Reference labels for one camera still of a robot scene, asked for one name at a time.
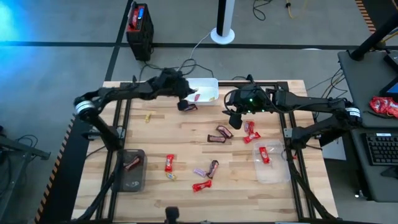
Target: battery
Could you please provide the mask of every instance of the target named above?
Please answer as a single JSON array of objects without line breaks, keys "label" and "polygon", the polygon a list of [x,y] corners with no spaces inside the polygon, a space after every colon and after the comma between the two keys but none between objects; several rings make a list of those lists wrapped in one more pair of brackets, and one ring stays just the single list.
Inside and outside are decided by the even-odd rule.
[{"label": "battery", "polygon": [[127,24],[127,42],[136,60],[150,60],[154,39],[154,25],[150,19],[148,5],[133,2]]}]

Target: white round base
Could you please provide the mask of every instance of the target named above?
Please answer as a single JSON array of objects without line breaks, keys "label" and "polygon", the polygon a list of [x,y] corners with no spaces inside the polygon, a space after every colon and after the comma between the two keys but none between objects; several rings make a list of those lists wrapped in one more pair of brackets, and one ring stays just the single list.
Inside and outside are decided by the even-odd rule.
[{"label": "white round base", "polygon": [[235,39],[235,32],[230,29],[229,34],[226,37],[222,37],[217,34],[217,28],[214,28],[210,34],[211,39],[217,44],[229,44]]}]

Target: wooden tabletop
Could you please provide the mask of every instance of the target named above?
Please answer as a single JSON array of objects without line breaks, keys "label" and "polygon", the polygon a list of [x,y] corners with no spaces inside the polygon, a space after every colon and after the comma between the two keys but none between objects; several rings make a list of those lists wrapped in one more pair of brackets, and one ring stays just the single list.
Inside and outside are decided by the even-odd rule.
[{"label": "wooden tabletop", "polygon": [[[307,95],[302,80],[287,82],[291,92],[299,96]],[[105,82],[104,86],[119,84]],[[297,221],[291,183],[259,183],[252,159],[253,143],[243,143],[242,138],[246,136],[244,130],[230,127],[229,116],[221,113],[224,109],[222,99],[231,89],[233,87],[220,87],[216,106],[202,106],[189,113],[177,110],[177,98],[132,101],[125,149],[145,151],[148,161],[146,185],[143,192],[118,194],[114,222],[162,222],[168,206],[180,209],[179,220],[182,222]],[[112,124],[115,107],[116,102],[111,102],[101,113],[109,125]],[[152,116],[146,123],[144,119],[149,112]],[[297,126],[313,124],[310,112],[295,111],[295,118]],[[255,130],[262,136],[259,141],[279,139],[283,142],[278,114],[249,114],[243,116],[243,120],[255,122]],[[217,135],[215,128],[219,124],[229,127],[234,137],[225,144],[208,143],[207,135]],[[310,140],[308,144],[319,147],[316,140]],[[88,153],[101,146],[101,140],[91,142]],[[165,176],[167,154],[175,154],[173,170],[176,181]],[[312,191],[326,209],[337,216],[322,152],[307,148],[303,150],[303,155]],[[73,218],[79,217],[100,191],[105,159],[104,149],[86,160]],[[212,187],[193,193],[192,184],[206,181],[193,173],[194,168],[208,170],[212,160],[220,163]],[[303,209],[308,216],[301,194]],[[108,204],[105,203],[104,215],[108,212]]]}]

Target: black keyboard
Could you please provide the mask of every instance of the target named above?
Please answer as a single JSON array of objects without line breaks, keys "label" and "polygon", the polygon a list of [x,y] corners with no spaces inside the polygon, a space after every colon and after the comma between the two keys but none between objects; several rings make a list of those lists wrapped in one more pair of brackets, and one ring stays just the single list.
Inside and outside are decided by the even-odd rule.
[{"label": "black keyboard", "polygon": [[398,134],[363,134],[372,166],[398,166]]}]

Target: gray floor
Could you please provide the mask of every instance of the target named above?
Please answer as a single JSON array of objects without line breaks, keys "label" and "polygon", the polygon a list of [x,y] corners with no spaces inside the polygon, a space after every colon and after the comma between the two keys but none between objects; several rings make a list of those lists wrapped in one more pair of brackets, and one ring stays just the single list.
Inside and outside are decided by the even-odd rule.
[{"label": "gray floor", "polygon": [[[216,1],[145,1],[155,25],[155,42],[194,43],[215,26]],[[41,42],[114,42],[127,1],[3,1],[0,12],[7,12],[7,30],[0,40]],[[303,1],[295,3],[296,10]],[[257,21],[252,1],[237,0],[233,29],[234,43],[356,45],[369,31],[354,0],[309,1],[303,17],[291,20],[283,0],[264,6],[267,20]],[[27,182],[14,199],[10,220],[32,220],[68,120],[72,117],[74,97],[98,88],[106,75],[112,48],[99,47],[0,47],[0,124],[10,138],[34,134],[38,148],[52,152],[48,161],[35,160],[27,170]],[[155,49],[150,63],[161,67],[179,66],[191,49]],[[197,62],[219,80],[252,74],[256,79],[302,79],[310,87],[331,77],[339,68],[337,51],[332,50],[248,50],[197,49]],[[142,67],[130,49],[121,48],[113,81],[131,80]],[[147,69],[142,79],[158,75]],[[192,77],[209,77],[196,68]],[[328,82],[308,92],[320,96]],[[347,88],[342,82],[340,88]],[[339,95],[334,91],[332,96]],[[329,146],[340,152],[341,143]],[[330,172],[333,194],[340,217],[349,220],[393,223],[398,215],[395,204],[362,202],[353,197],[343,172]]]}]

